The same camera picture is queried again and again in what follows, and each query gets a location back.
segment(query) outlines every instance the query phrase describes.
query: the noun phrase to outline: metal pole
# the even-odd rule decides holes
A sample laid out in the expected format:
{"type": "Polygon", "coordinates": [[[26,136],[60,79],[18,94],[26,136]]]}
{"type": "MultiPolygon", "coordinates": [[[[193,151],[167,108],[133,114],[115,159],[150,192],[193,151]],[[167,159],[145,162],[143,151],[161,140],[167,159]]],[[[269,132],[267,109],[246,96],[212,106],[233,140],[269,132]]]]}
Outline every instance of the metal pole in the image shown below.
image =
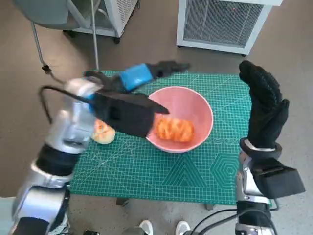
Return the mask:
{"type": "Polygon", "coordinates": [[[43,54],[42,54],[41,49],[40,49],[37,30],[36,30],[34,22],[32,22],[32,21],[31,21],[31,28],[33,30],[33,34],[34,34],[34,38],[35,38],[35,43],[36,43],[39,59],[40,59],[41,63],[43,64],[43,66],[46,66],[47,64],[45,63],[45,61],[43,59],[43,54]]]}
{"type": "Polygon", "coordinates": [[[91,2],[91,18],[92,18],[92,35],[93,35],[93,49],[94,49],[94,57],[96,60],[96,69],[99,70],[99,58],[98,58],[98,44],[97,44],[97,34],[96,34],[96,23],[95,23],[95,12],[93,0],[91,2]]]}

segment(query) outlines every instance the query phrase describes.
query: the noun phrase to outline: pink bowl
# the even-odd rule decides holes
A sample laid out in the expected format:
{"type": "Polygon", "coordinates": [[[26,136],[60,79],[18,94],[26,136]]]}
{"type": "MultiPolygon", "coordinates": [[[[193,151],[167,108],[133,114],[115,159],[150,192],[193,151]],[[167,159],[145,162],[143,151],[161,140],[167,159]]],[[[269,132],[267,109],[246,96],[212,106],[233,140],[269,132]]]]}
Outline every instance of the pink bowl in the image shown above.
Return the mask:
{"type": "Polygon", "coordinates": [[[212,109],[196,91],[186,87],[165,87],[152,93],[149,99],[166,107],[170,111],[169,116],[191,121],[195,127],[195,136],[187,143],[163,140],[151,131],[147,140],[160,150],[168,153],[188,152],[202,144],[210,135],[213,127],[212,109]]]}

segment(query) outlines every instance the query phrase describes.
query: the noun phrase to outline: black cable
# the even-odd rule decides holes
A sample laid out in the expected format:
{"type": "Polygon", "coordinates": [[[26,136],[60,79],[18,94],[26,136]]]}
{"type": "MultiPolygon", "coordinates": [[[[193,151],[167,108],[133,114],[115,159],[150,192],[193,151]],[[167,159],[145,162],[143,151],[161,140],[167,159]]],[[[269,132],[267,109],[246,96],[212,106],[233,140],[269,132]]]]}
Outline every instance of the black cable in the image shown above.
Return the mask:
{"type": "Polygon", "coordinates": [[[50,77],[51,77],[54,81],[60,83],[61,85],[64,85],[64,84],[65,84],[65,81],[62,81],[62,80],[60,80],[59,78],[56,78],[56,77],[54,76],[54,74],[52,73],[52,71],[48,72],[47,74],[50,75],[50,77]]]}
{"type": "Polygon", "coordinates": [[[280,205],[279,205],[277,199],[274,199],[274,202],[275,202],[275,204],[276,204],[276,207],[270,209],[271,212],[275,212],[275,211],[278,211],[278,210],[280,209],[280,205]]]}
{"type": "Polygon", "coordinates": [[[44,112],[45,112],[45,115],[49,121],[49,123],[51,124],[52,123],[52,117],[50,115],[50,112],[49,112],[49,109],[48,109],[48,105],[46,103],[46,100],[45,100],[45,96],[44,96],[44,90],[53,90],[53,91],[58,91],[62,94],[65,94],[73,99],[76,99],[76,100],[79,100],[81,102],[84,102],[84,103],[88,103],[88,104],[91,104],[91,101],[86,99],[86,98],[83,98],[83,97],[80,97],[80,96],[77,96],[77,95],[74,95],[72,94],[71,92],[68,92],[62,88],[58,88],[58,87],[54,87],[54,86],[42,86],[40,87],[39,89],[39,92],[38,92],[38,95],[39,95],[39,99],[40,99],[40,102],[41,102],[41,105],[44,109],[44,112]]]}
{"type": "Polygon", "coordinates": [[[216,214],[222,213],[222,212],[231,212],[231,211],[232,211],[232,212],[235,212],[235,211],[237,211],[237,209],[220,210],[220,211],[217,211],[217,212],[215,212],[215,213],[213,213],[213,214],[207,216],[206,218],[204,218],[203,220],[201,220],[201,221],[195,226],[195,228],[192,230],[192,232],[191,232],[190,235],[192,235],[192,234],[196,231],[196,229],[197,229],[204,221],[206,221],[208,218],[210,218],[210,217],[212,217],[212,216],[214,216],[214,215],[216,215],[216,214]]]}
{"type": "Polygon", "coordinates": [[[215,227],[217,227],[217,226],[219,226],[219,225],[221,225],[221,224],[223,224],[223,223],[229,222],[230,220],[233,220],[233,219],[235,219],[235,218],[238,218],[239,216],[242,216],[242,215],[244,215],[244,214],[246,214],[246,213],[248,213],[248,212],[253,212],[253,211],[254,211],[254,212],[261,213],[261,214],[269,221],[269,223],[270,223],[270,225],[271,225],[271,228],[272,228],[273,231],[274,231],[274,234],[275,234],[275,235],[278,235],[277,230],[276,230],[276,228],[275,228],[275,225],[274,225],[273,221],[269,218],[269,216],[268,216],[264,211],[258,210],[258,209],[253,209],[253,208],[245,209],[245,210],[243,210],[242,212],[240,212],[239,214],[235,214],[235,215],[232,215],[232,216],[227,217],[227,218],[225,218],[225,219],[222,219],[222,220],[220,220],[220,221],[218,221],[218,222],[215,222],[214,224],[211,224],[211,225],[205,227],[204,229],[202,229],[202,230],[200,231],[199,235],[204,235],[204,234],[205,234],[207,231],[209,231],[210,229],[213,229],[213,228],[215,228],[215,227]]]}

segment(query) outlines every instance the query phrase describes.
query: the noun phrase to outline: green cutting mat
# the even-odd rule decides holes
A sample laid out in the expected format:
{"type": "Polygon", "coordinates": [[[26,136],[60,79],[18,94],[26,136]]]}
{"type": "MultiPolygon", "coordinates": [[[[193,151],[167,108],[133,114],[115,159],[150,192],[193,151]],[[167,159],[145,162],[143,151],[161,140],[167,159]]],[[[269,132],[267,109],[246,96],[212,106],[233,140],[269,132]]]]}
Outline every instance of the green cutting mat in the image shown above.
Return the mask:
{"type": "MultiPolygon", "coordinates": [[[[117,72],[104,71],[109,76],[117,72]]],[[[188,153],[170,154],[121,133],[109,145],[92,141],[75,169],[73,193],[235,204],[238,142],[247,134],[251,106],[247,85],[237,75],[182,73],[139,91],[151,94],[166,86],[189,87],[209,102],[214,126],[205,143],[188,153]]]]}

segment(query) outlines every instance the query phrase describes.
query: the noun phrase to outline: hexagon pattern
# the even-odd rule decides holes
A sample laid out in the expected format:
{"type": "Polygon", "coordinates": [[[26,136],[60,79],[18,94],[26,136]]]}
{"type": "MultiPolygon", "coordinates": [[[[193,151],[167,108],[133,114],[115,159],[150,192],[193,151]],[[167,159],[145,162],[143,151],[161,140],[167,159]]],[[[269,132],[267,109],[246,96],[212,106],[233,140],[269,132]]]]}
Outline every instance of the hexagon pattern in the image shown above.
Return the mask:
{"type": "Polygon", "coordinates": [[[238,171],[238,154],[219,153],[210,170],[221,188],[234,187],[238,171]]]}

